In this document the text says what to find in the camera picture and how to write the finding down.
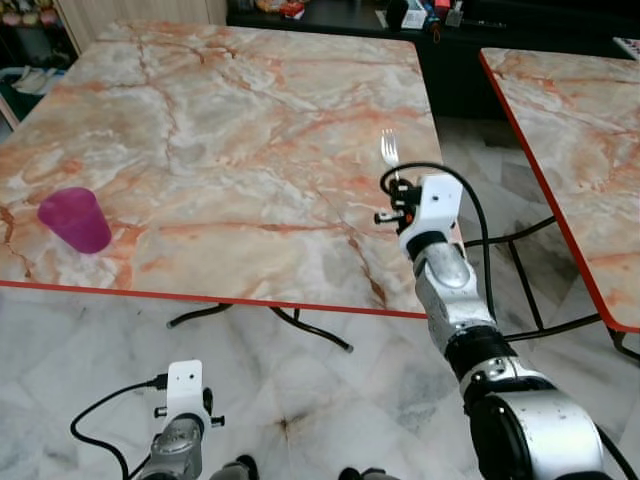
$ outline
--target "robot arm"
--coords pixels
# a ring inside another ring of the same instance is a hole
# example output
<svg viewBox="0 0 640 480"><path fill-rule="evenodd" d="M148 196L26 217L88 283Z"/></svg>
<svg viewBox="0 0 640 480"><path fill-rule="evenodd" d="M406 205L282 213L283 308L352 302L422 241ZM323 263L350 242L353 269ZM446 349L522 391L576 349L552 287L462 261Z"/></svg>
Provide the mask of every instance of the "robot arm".
<svg viewBox="0 0 640 480"><path fill-rule="evenodd" d="M427 175L418 187L392 180L390 192L394 214L375 221L398 222L431 338L460 383L483 476L609 478L589 415L518 358L478 295L473 268L451 243L459 182L449 175Z"/></svg>
<svg viewBox="0 0 640 480"><path fill-rule="evenodd" d="M149 461L139 480L193 480L202 473L202 443L209 429L224 426L224 417L211 417L213 394L202 389L202 362L169 366L167 405L156 408L165 417L162 433L151 444Z"/></svg>

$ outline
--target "table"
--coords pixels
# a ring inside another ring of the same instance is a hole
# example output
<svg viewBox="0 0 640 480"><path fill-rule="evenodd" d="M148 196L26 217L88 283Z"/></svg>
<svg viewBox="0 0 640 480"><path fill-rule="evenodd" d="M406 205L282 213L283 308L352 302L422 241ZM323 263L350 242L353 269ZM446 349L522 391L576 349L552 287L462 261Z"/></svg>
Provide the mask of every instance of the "table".
<svg viewBox="0 0 640 480"><path fill-rule="evenodd" d="M480 58L600 316L640 332L640 63L497 48Z"/></svg>
<svg viewBox="0 0 640 480"><path fill-rule="evenodd" d="M383 128L441 162L409 43L112 25L0 148L0 284L424 318L378 189ZM93 190L112 244L36 219Z"/></svg>

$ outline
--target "silver robot arm segment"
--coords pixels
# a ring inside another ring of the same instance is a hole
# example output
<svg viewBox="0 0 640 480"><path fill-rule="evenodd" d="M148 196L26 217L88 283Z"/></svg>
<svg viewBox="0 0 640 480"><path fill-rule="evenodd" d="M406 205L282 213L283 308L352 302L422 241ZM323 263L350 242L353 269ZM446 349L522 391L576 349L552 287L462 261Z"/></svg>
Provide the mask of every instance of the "silver robot arm segment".
<svg viewBox="0 0 640 480"><path fill-rule="evenodd" d="M420 186L400 179L390 187L394 214L378 214L376 223L398 222L431 338L460 383L483 476L609 478L589 415L519 359L478 295L473 267L451 243L462 194L457 180L428 175Z"/></svg>

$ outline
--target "red table edge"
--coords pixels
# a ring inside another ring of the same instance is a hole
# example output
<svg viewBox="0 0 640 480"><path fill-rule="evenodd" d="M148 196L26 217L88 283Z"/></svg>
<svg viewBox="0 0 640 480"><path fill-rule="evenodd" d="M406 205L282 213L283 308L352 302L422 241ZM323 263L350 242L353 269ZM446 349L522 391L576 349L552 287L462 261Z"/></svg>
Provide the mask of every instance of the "red table edge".
<svg viewBox="0 0 640 480"><path fill-rule="evenodd" d="M511 107L507 103L507 99L504 97L504 94L500 90L500 86L498 85L498 82L494 77L491 67L487 63L487 60L484 58L484 53L482 52L482 50L480 50L479 57L480 57L480 62L482 63L482 66L485 70L485 73L489 77L489 82L491 83L493 90L496 92L496 95L498 96L498 100L500 100L500 103L502 104L502 108L504 109L507 115L507 118L509 119L511 128L513 128L513 130L515 131L516 136L520 141L520 145L522 146L522 149L524 150L524 153L527 156L527 159L529 160L529 165L531 165L531 169L533 170L533 173L535 174L538 180L538 184L540 185L540 188L542 188L542 191L544 192L544 196L547 199L547 203L549 204L549 207L551 207L551 211L553 212L553 215L556 217L558 226L560 227L560 231L562 232L562 235L564 236L564 239L567 242L567 245L569 246L569 250L573 254L573 257L575 258L576 263L578 264L578 269L582 274L582 278L584 280L585 285L587 286L587 290L589 291L589 294L591 295L591 299L593 300L593 303L595 304L596 309L598 310L598 313L602 317L602 320L604 320L604 323L609 328L612 328L613 330L616 330L619 332L640 333L640 327L630 327L628 325L623 325L621 323L618 323L615 321L615 319L611 315L611 312L609 311L609 308L607 307L607 304L605 303L604 298L602 298L600 290L598 290L598 286L596 285L596 282L593 276L591 275L591 271L587 266L587 261L582 255L580 248L578 248L578 244L576 243L575 239L573 238L573 235L571 234L569 225L567 224L567 221L564 218L564 215L562 215L560 206L556 202L553 196L553 193L551 192L551 187L549 187L549 184L547 183L541 168L538 166L536 157L533 154L533 151L531 150L531 147L529 146L529 143L527 142L526 137L522 133L522 130L520 130L520 126L516 121L516 117L513 111L511 110Z"/></svg>
<svg viewBox="0 0 640 480"><path fill-rule="evenodd" d="M122 297L161 298L165 300L182 300L187 302L231 303L234 305L252 305L258 307L300 308L327 312L359 313L364 315L381 315L385 317L402 317L426 320L424 313L401 312L396 310L376 310L374 308L343 307L331 305L315 305L307 303L277 302L272 300L251 300L244 298L209 297L207 295L186 295L180 293L143 292L139 290L117 290L113 288L77 287L67 285L51 285L46 283L12 282L0 280L2 287L32 288L36 290L53 290L59 292L96 293L99 295L118 295Z"/></svg>

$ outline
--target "table leg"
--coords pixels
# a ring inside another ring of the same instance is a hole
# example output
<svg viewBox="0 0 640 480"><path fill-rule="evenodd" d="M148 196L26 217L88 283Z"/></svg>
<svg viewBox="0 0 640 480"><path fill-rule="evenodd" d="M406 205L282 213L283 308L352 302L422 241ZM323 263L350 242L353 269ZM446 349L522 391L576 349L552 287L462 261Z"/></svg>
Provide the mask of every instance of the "table leg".
<svg viewBox="0 0 640 480"><path fill-rule="evenodd" d="M531 290L531 286L529 285L529 279L527 278L527 273L520 261L520 255L518 254L518 249L514 243L515 240L519 240L521 238L525 238L532 233L537 232L538 230L542 230L543 228L555 223L555 217L545 218L541 222L532 225L529 228L525 228L519 232L513 233L511 235L503 235L501 237L492 237L488 239L488 243L490 245L506 243L509 246L509 253L511 254L511 258L513 258L513 263L515 264L516 270L518 272L518 277L520 277L520 283L522 284L522 288L527 297L527 302L529 303L529 309L531 310L531 315L533 316L533 321L536 324L537 329L531 332L523 332L516 333L514 335L505 335L505 340L507 342L518 342L522 340L531 340L533 338L542 338L548 337L551 335L557 335L559 333L567 332L569 330L573 330L575 328L584 327L585 325L590 325L592 323L598 322L601 320L599 314L594 313L592 315L587 315L583 318L578 318L577 320L572 320L570 322L563 323L562 325L557 325L555 327L547 328L544 326L542 322L542 318L540 317L540 311L538 310L538 304L536 303L536 299L533 295L533 291ZM475 247L478 245L482 245L482 239L479 240L470 240L464 243L465 247ZM636 360L640 364L640 354L634 352L626 348L622 341L626 335L625 332L617 332L608 328L609 334L611 335L611 339L613 340L613 346L620 353Z"/></svg>
<svg viewBox="0 0 640 480"><path fill-rule="evenodd" d="M318 335L319 337L325 338L330 342L335 343L336 345L338 345L340 348L342 348L348 353L353 352L353 345L348 344L347 342L342 340L340 337L337 337L333 333L329 333L326 330L322 330L320 328L314 327L307 323L301 322L299 320L300 319L299 308L295 308L293 310L293 317L288 315L281 308L278 308L278 307L270 307L270 308L273 313L275 313L278 317L280 317L282 320L287 322L289 325L293 325L294 327L299 328L300 330L304 330L305 332L312 333L314 335Z"/></svg>
<svg viewBox="0 0 640 480"><path fill-rule="evenodd" d="M180 315L179 317L174 318L167 322L167 328L174 328L184 323L188 320L192 320L198 317L205 317L207 315L214 315L216 313L224 312L225 310L229 310L233 307L232 303L220 303L215 307L204 308L202 310L196 310L195 312L185 313L184 315Z"/></svg>
<svg viewBox="0 0 640 480"><path fill-rule="evenodd" d="M224 312L225 310L233 307L231 303L220 303L215 307L204 308L202 310L196 310L195 312L185 313L184 315L180 315L179 317L174 318L167 322L167 328L171 329L177 327L181 323L187 322L194 318L205 317L207 315L215 315L216 313ZM279 307L270 307L271 311L275 313L279 318L287 322L289 325L292 325L300 330L304 330L307 333L312 333L313 335L318 335L319 337L325 338L330 342L335 343L340 348L345 350L348 353L353 352L353 345L342 340L340 337L334 335L333 333L327 332L326 330L322 330L321 328L314 327L313 325L309 325L307 323L300 321L300 309L296 308L293 310L293 317L288 315L284 310Z"/></svg>
<svg viewBox="0 0 640 480"><path fill-rule="evenodd" d="M636 353L633 350L628 349L622 344L624 337L627 336L627 333L617 332L616 330L613 330L611 328L607 328L607 330L609 330L609 335L611 335L611 340L613 340L613 346L615 347L615 349L618 350L623 355L626 355L627 357L635 360L638 363L638 366L640 367L640 353Z"/></svg>

